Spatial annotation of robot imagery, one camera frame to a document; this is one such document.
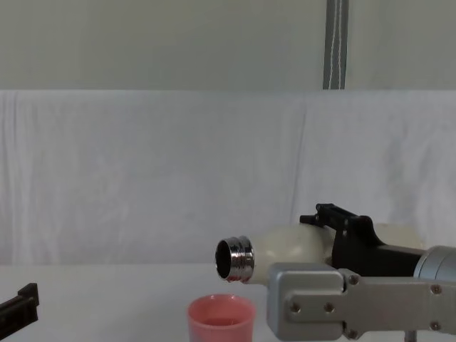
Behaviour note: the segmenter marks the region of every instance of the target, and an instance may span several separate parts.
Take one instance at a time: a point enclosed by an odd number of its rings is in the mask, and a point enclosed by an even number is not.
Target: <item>white tablecloth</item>
[[[36,281],[39,320],[9,337],[20,342],[184,342],[185,309],[198,296],[234,293],[258,311],[254,342],[278,341],[266,324],[266,288],[228,284],[211,264],[2,266],[0,298]],[[362,341],[401,341],[402,333],[370,333]],[[421,341],[453,341],[426,336]]]

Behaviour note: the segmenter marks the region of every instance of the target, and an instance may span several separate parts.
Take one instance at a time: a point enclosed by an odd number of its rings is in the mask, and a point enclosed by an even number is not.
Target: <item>black bracket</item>
[[[336,230],[333,267],[350,269],[361,276],[413,276],[423,250],[383,243],[368,216],[358,216],[334,204],[318,204],[316,211],[315,215],[301,216],[299,221]]]
[[[0,304],[0,340],[38,320],[38,286],[30,283],[17,294]]]

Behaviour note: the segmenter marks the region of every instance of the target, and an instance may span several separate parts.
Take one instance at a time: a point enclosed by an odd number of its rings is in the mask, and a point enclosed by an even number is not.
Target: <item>white fabric backdrop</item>
[[[456,244],[456,97],[0,93],[4,264],[211,262],[319,201]]]

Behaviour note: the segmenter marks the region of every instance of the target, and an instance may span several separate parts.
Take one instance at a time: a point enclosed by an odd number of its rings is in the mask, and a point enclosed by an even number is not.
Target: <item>gray metal arm segment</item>
[[[456,283],[361,277],[325,264],[269,270],[268,325],[283,341],[358,339],[367,331],[456,335]]]

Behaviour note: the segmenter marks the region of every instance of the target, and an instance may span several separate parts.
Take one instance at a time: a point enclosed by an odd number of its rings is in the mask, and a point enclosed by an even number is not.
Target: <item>bolt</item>
[[[297,303],[291,303],[290,311],[291,311],[292,313],[297,314],[297,313],[299,313],[299,312],[301,311],[301,307],[300,307],[299,304],[297,304]]]
[[[347,333],[347,338],[350,340],[356,340],[358,337],[358,332],[354,330],[349,330]]]
[[[332,303],[326,303],[324,306],[323,306],[323,309],[328,313],[330,314],[331,312],[334,312],[334,305]]]
[[[358,284],[359,283],[359,277],[358,276],[349,276],[348,283],[350,283],[350,285]]]
[[[440,287],[440,285],[431,285],[430,287],[430,291],[433,293],[433,294],[441,294],[442,293],[442,288]]]
[[[439,324],[439,322],[430,322],[430,330],[433,330],[433,331],[439,331],[441,326]]]

